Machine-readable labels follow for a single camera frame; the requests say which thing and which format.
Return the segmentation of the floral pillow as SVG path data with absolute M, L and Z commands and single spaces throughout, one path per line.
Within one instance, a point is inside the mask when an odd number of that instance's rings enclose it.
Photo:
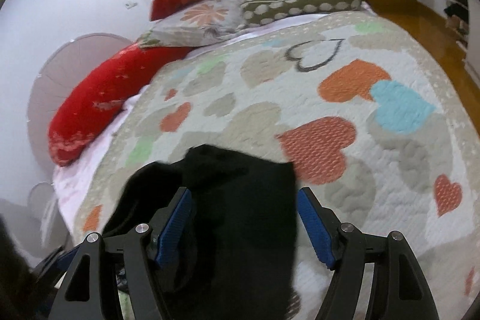
M 244 0 L 203 0 L 151 24 L 137 43 L 152 47 L 203 47 L 222 43 L 246 27 Z

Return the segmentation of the red long pillow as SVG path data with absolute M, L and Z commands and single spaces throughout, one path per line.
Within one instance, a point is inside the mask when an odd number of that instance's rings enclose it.
M 191 47 L 142 48 L 131 44 L 101 63 L 72 90 L 49 123 L 51 160 L 67 166 L 148 85 L 164 65 L 183 59 Z

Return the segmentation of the black pants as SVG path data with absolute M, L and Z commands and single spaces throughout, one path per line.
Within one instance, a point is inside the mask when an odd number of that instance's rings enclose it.
M 295 170 L 213 145 L 132 175 L 104 235 L 149 221 L 178 188 L 192 196 L 168 307 L 175 319 L 283 319 L 297 236 Z

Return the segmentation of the olive bolster pillow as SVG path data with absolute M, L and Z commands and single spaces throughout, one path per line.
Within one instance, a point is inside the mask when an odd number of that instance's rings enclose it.
M 245 0 L 241 14 L 249 28 L 298 15 L 358 10 L 364 0 Z

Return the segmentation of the pink bed sheet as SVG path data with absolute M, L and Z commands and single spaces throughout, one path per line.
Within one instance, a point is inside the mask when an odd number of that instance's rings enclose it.
M 129 98 L 123 104 L 120 113 L 81 152 L 80 157 L 74 163 L 69 166 L 55 167 L 52 178 L 53 189 L 58 198 L 59 212 L 70 236 L 74 235 L 76 215 L 89 191 L 95 171 L 109 150 L 120 126 L 126 121 L 144 91 L 143 88 L 140 93 Z

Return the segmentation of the heart patterned quilt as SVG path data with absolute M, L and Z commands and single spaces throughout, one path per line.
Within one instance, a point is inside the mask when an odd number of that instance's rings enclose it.
M 402 232 L 439 317 L 479 293 L 479 135 L 441 67 L 362 12 L 163 67 L 101 155 L 72 235 L 102 230 L 127 179 L 203 144 L 292 162 L 301 184 L 361 231 Z

